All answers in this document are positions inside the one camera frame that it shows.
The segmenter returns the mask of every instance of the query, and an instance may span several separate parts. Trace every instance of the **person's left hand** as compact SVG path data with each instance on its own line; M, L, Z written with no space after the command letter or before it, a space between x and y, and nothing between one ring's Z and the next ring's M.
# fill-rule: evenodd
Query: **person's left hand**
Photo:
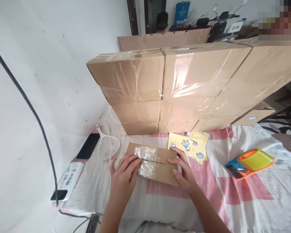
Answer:
M109 202L123 211L133 193L136 184L138 165L142 159L137 155L125 155L114 168L117 156L111 160L109 170L111 174L111 188Z

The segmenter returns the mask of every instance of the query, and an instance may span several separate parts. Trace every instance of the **smartphone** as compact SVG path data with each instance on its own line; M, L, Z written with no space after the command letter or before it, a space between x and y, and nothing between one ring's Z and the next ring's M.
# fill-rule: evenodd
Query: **smartphone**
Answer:
M90 134L77 155L77 159L89 159L100 138L99 134Z

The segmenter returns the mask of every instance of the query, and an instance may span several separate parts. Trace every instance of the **finger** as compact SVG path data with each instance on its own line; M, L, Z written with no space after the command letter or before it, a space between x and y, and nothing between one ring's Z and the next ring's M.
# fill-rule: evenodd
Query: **finger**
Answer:
M115 172L115 168L114 168L114 162L117 160L117 156L115 156L112 160L111 163L109 165L109 171L111 176L113 175L113 173Z
M183 178L182 174L178 172L176 169L174 169L172 173L174 177L177 179L177 181L179 181L180 185L183 187L183 184L186 180Z
M125 170L125 173L128 176L131 176L132 172L135 170L136 167L138 167L138 165L140 164L141 161L142 161L142 159L139 158L139 159L136 159L135 161L131 162L131 164Z
M121 158L121 160L119 161L119 164L117 165L116 169L119 169L119 168L122 166L122 164L123 164L123 162L125 161L125 159L126 159L127 157L132 156L132 155L133 155L133 154L126 154L123 158Z
M137 174L138 174L138 166L135 167L134 171L133 171L133 174L132 174L132 177L130 179L130 183L135 185L136 184L136 178L137 178Z
M172 164L179 164L184 171L190 169L190 166L186 164L181 158L176 158L173 160L169 159L168 162Z
M138 155L132 155L125 158L123 164L119 168L120 172L125 172L130 163L138 158Z
M169 149L174 150L175 152L177 152L177 156L179 158L181 158L186 164L189 164L188 160L187 160L187 157L185 155L185 152L183 150L180 150L177 147L170 147Z

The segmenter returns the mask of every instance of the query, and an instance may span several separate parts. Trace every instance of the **white power strip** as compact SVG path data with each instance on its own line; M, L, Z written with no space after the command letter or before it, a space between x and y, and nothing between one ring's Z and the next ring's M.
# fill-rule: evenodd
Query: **white power strip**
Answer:
M84 167L82 162L71 162L67 167L65 173L59 181L57 190L67 190L67 194L63 200L58 200L59 202L64 202L68 200L71 196L71 193L75 187L75 184L78 181L78 178L81 174L81 171Z

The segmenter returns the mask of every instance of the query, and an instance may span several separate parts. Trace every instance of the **bed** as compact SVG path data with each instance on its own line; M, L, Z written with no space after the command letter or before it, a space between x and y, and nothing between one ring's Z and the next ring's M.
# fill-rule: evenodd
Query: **bed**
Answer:
M124 156L129 142L167 147L168 134L127 136L110 106L99 125L103 133L120 140L119 158ZM208 161L202 165L191 158L188 161L196 182L228 228L233 232L291 232L291 153L258 124L230 125L208 133ZM275 165L236 181L224 165L252 148L273 156ZM108 165L109 161L99 159L96 148L61 210L78 215L103 214L111 182ZM142 177L137 178L123 214L125 220L147 220L181 230L203 231L199 215L181 187Z

